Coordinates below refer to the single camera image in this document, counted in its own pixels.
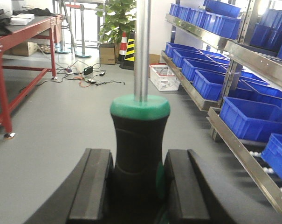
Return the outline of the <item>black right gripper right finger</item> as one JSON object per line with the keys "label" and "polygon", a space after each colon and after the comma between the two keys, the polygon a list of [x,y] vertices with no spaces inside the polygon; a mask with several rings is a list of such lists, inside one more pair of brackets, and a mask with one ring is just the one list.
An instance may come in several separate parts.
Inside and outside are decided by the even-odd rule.
{"label": "black right gripper right finger", "polygon": [[170,149],[165,173],[171,224],[282,224],[282,214],[238,190],[191,149]]}

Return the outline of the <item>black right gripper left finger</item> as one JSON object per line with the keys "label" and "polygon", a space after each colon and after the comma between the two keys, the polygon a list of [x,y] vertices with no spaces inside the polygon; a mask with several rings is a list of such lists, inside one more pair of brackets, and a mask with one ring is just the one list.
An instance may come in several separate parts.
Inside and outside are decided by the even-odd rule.
{"label": "black right gripper left finger", "polygon": [[69,176],[27,224],[104,224],[113,159],[108,149],[85,149]]}

